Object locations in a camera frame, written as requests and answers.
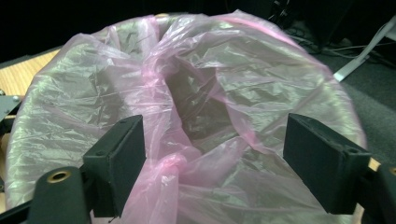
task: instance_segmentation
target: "dark background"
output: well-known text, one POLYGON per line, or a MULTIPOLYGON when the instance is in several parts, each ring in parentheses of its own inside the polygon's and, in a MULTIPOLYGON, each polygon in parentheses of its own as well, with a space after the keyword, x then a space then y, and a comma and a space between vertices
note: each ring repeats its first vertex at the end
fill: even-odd
POLYGON ((158 13, 217 15, 241 9, 288 28, 304 19, 318 46, 345 37, 367 44, 396 11, 395 0, 69 0, 1 1, 0 63, 59 47, 133 17, 158 13))

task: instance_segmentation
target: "plastic bag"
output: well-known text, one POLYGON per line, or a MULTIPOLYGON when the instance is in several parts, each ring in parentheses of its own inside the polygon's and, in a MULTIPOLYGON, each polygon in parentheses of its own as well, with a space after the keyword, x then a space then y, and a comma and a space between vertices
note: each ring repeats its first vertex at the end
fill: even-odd
POLYGON ((328 68, 268 21, 146 17, 76 35, 21 107, 7 204, 30 200, 41 175, 80 166, 115 122, 141 114, 148 159, 114 223, 350 223, 326 214, 282 159, 290 112, 365 144, 328 68))

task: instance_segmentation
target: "black bracket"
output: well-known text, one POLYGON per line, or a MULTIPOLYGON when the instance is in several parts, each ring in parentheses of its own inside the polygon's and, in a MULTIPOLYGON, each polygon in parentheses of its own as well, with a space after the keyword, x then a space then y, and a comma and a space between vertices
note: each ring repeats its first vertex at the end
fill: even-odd
POLYGON ((396 220, 396 166, 369 168, 371 153, 316 119, 289 114, 284 159, 328 213, 365 208, 362 223, 396 220))
POLYGON ((86 224, 120 217, 146 160, 143 117, 116 123, 84 156, 81 168, 62 167, 42 175, 32 201, 0 215, 0 223, 86 224))
POLYGON ((21 105, 20 96, 0 95, 0 138, 11 131, 14 119, 7 119, 8 115, 16 115, 21 105))

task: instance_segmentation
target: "gray floor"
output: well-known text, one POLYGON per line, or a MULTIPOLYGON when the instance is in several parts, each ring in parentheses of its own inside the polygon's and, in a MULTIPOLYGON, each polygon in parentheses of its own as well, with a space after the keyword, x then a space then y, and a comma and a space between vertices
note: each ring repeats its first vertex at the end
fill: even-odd
MULTIPOLYGON (((316 52, 315 45, 309 30, 303 21, 296 21, 286 33, 306 39, 299 42, 308 52, 316 52)), ((338 46, 342 48, 351 43, 344 40, 338 46)), ((336 51, 347 57, 359 54, 356 51, 336 51)), ((313 53, 319 61, 326 64, 334 73, 352 59, 335 55, 330 51, 313 53)), ((396 162, 396 65, 387 63, 377 54, 351 73, 341 82, 349 94, 355 106, 361 126, 366 132, 367 149, 373 153, 373 157, 383 162, 396 162)))

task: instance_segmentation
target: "screw hole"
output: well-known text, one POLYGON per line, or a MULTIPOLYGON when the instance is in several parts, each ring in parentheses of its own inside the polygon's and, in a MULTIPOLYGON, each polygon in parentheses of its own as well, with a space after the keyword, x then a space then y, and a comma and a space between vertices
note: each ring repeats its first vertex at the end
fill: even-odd
POLYGON ((348 148, 346 151, 349 153, 358 153, 359 152, 356 148, 348 148))
POLYGON ((71 173, 69 171, 59 171, 50 175, 47 181, 51 184, 59 183, 66 180, 70 175, 71 173))

